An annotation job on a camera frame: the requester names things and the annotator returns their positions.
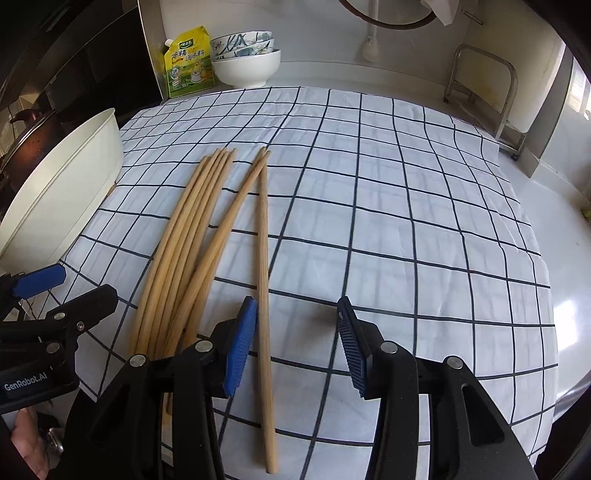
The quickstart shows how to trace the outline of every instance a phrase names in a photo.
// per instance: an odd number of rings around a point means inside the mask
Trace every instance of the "copper pot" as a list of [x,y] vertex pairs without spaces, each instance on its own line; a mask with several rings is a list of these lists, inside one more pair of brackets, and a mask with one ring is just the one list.
[[41,113],[27,109],[11,120],[11,123],[22,120],[27,124],[0,163],[0,173],[8,178],[15,193],[41,160],[66,136],[56,113],[56,110]]

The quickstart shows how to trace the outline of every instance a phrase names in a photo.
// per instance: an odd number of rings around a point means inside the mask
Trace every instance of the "bowl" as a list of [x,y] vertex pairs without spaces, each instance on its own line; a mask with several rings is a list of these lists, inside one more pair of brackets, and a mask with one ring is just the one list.
[[0,267],[11,274],[56,263],[80,235],[123,165],[115,109],[95,115],[33,170],[0,223]]
[[267,84],[280,62],[281,50],[273,50],[260,55],[214,60],[212,66],[221,82],[236,88],[256,88]]
[[214,60],[232,59],[234,57],[248,57],[249,55],[260,55],[261,53],[269,53],[273,51],[273,45],[275,39],[261,41],[259,43],[253,43],[249,47],[241,47],[236,50],[229,51],[222,55],[218,55]]
[[209,44],[211,46],[212,57],[224,55],[237,48],[249,47],[255,43],[267,41],[273,38],[273,33],[269,31],[251,31],[233,33],[223,37],[214,38]]

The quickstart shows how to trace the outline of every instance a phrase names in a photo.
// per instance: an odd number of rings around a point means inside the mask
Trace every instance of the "yellow pouch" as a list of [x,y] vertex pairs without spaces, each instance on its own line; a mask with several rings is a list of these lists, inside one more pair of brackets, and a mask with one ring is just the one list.
[[209,56],[209,34],[197,27],[178,36],[164,54],[170,98],[215,85]]

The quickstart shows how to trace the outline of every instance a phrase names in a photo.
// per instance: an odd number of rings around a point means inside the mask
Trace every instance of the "white tablecloth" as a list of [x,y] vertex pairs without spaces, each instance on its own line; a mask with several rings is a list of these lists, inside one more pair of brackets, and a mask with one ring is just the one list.
[[[196,164],[218,147],[239,150],[213,229],[268,145],[274,478],[365,477],[378,402],[360,399],[348,377],[335,321],[344,294],[417,356],[463,358],[535,461],[556,400],[548,272],[488,134],[400,100],[307,87],[178,100],[121,133],[116,189],[64,256],[66,282],[32,305],[39,316],[97,285],[117,289],[116,313],[79,339],[77,370],[93,398],[126,360],[142,280]],[[256,205],[254,191],[217,270],[204,335],[256,297]],[[266,476],[255,385],[249,356],[233,400],[215,401],[228,478]],[[427,405],[422,397],[418,478]]]

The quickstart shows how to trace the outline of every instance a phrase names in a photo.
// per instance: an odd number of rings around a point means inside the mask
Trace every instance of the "human hand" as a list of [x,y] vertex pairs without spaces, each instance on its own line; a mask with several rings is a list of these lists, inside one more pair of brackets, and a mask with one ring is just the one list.
[[10,439],[39,480],[45,480],[49,473],[49,458],[45,442],[37,430],[37,412],[34,408],[22,408],[18,411]]

